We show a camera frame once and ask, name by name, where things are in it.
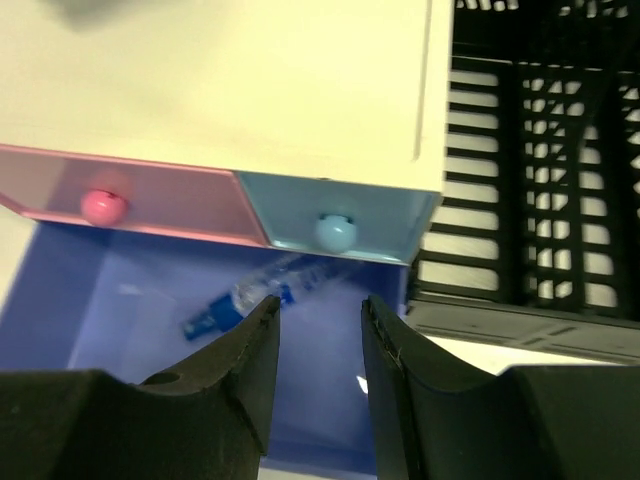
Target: light blue knob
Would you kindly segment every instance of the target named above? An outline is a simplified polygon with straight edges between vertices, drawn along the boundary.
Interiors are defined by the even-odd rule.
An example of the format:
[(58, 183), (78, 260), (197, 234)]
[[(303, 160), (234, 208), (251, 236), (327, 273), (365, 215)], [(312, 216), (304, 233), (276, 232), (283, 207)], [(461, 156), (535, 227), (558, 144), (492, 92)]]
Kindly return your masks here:
[(324, 215), (316, 223), (316, 238), (330, 253), (343, 253), (356, 243), (358, 228), (342, 215)]

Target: drawer knob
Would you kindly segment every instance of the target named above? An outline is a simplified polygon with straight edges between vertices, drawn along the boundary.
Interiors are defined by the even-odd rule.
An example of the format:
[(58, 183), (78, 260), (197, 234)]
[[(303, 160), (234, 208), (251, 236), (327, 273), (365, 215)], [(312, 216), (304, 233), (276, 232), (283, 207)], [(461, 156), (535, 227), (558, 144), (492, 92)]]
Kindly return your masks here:
[(82, 198), (82, 215), (96, 227), (112, 227), (127, 215), (127, 201), (110, 192), (91, 190)]
[(356, 243), (357, 227), (342, 215), (323, 215), (316, 224), (316, 238), (330, 253), (344, 253)]

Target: black dish rack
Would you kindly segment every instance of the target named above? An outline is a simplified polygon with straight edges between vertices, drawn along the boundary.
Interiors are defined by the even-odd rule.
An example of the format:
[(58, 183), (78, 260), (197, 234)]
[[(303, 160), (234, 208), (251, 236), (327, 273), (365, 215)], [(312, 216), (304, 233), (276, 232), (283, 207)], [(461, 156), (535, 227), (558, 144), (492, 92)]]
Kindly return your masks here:
[[(440, 222), (435, 236), (493, 242), (420, 250), (408, 322), (421, 332), (601, 360), (640, 363), (640, 0), (458, 0), (451, 90), (495, 104), (449, 105), (449, 134), (496, 148), (449, 145), (448, 157), (495, 175), (447, 171), (497, 201), (443, 207), (491, 214), (497, 227)], [(459, 124), (455, 114), (497, 125)], [(451, 266), (489, 272), (492, 287), (446, 283)]]

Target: plastic bottle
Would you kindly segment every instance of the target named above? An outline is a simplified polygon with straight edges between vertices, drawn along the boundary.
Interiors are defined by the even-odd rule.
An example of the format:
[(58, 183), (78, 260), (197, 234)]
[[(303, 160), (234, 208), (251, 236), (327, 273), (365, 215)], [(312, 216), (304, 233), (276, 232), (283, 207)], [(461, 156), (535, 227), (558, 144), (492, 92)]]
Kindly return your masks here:
[(231, 290), (182, 324), (187, 340), (211, 332), (226, 332), (240, 323), (267, 295), (281, 299), (281, 309), (304, 301), (329, 283), (344, 279), (362, 262), (315, 255), (286, 254), (251, 272)]

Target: light blue drawer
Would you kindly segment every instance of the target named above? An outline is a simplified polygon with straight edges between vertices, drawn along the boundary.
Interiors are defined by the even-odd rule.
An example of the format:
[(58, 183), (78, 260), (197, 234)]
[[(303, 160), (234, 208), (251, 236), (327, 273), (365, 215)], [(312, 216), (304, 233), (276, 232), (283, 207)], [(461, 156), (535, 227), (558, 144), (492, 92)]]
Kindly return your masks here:
[[(140, 382), (215, 338), (188, 343), (179, 322), (278, 255), (42, 224), (0, 318), (0, 368), (102, 368)], [(375, 473), (360, 309), (371, 293), (403, 303), (406, 273), (369, 263), (282, 312), (266, 466), (329, 478)]]
[(328, 180), (239, 177), (274, 246), (380, 262), (412, 260), (439, 199), (431, 192)]

